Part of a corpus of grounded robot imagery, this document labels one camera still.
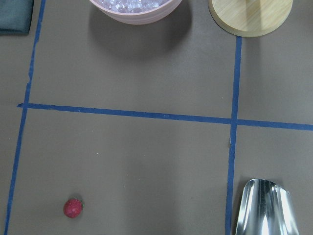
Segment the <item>pink bowl with ice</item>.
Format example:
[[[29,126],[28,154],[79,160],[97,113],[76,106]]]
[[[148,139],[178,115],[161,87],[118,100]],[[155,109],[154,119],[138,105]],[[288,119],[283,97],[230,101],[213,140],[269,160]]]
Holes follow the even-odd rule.
[[[122,23],[155,23],[171,14],[180,0],[92,0],[101,12]]]

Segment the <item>wooden stand round base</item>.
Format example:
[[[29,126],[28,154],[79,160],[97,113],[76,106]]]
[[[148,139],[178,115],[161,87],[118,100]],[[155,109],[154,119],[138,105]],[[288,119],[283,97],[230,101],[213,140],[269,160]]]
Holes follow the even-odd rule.
[[[279,28],[288,18],[292,0],[209,0],[214,21],[241,37],[260,37]]]

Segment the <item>red strawberry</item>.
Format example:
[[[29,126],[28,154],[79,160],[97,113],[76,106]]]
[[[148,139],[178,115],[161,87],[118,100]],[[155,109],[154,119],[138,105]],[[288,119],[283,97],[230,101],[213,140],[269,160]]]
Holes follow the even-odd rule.
[[[66,217],[74,219],[83,211],[84,203],[77,198],[68,199],[63,206],[63,213]]]

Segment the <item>steel ice scoop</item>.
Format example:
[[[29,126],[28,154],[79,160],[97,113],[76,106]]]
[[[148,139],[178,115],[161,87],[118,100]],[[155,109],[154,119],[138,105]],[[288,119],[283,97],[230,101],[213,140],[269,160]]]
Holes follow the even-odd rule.
[[[252,179],[243,189],[235,234],[298,235],[290,192],[265,179]]]

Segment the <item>grey folded cloth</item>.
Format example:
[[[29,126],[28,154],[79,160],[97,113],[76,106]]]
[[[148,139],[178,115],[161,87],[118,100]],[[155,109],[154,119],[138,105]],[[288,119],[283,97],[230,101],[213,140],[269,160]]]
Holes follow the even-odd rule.
[[[1,0],[0,34],[28,34],[31,27],[33,6],[33,0]]]

